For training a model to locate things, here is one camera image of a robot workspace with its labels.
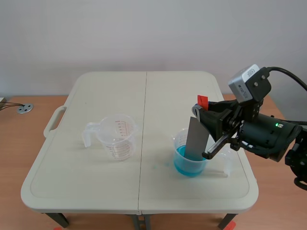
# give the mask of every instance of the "metal plate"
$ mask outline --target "metal plate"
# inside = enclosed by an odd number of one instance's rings
[[[201,154],[206,150],[208,138],[207,129],[196,118],[191,117],[184,157],[193,161],[202,161]]]
[[[25,113],[30,112],[33,108],[34,108],[33,104],[27,103],[27,104],[24,104],[24,106],[19,106],[17,108],[17,113],[25,114]]]

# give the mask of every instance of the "red object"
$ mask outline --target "red object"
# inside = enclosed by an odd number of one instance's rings
[[[224,230],[233,230],[236,226],[236,223],[234,221],[231,221]]]
[[[199,104],[205,110],[208,110],[208,97],[197,95],[197,104]]]

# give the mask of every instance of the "wooden surface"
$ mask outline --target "wooden surface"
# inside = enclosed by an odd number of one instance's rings
[[[33,111],[17,114],[16,107],[0,111],[0,229],[52,230],[59,227],[46,215],[21,201],[20,189],[43,142],[43,130],[66,96],[15,97],[10,102],[33,103]],[[270,97],[261,113],[282,118]],[[236,230],[298,230],[307,226],[307,192],[293,184],[290,168],[252,153],[247,157],[257,178],[259,198],[248,212],[235,218]],[[132,230],[125,215],[66,214],[72,230]],[[221,214],[160,214],[151,217],[152,230],[216,230]]]

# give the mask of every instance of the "plastic cup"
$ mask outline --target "plastic cup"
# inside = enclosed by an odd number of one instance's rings
[[[91,134],[103,144],[116,160],[125,160],[135,152],[135,133],[138,127],[127,115],[105,117],[100,123],[88,123],[82,132],[85,147],[91,146]]]
[[[188,129],[183,129],[174,138],[174,165],[178,172],[185,176],[195,177],[202,173],[206,164],[211,160],[203,158],[202,161],[193,161],[184,157],[185,146],[187,142]],[[233,153],[229,148],[222,148],[214,159],[223,158],[224,160],[224,174],[228,177],[232,170]]]

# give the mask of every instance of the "table seam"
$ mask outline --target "table seam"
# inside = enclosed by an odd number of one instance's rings
[[[138,211],[139,211],[139,204],[140,204],[141,169],[142,169],[142,153],[143,153],[144,121],[145,121],[145,105],[146,105],[146,88],[147,88],[147,72],[146,72],[146,80],[145,80],[145,97],[144,97],[143,129],[142,129],[142,148],[141,148],[140,177],[139,177]]]

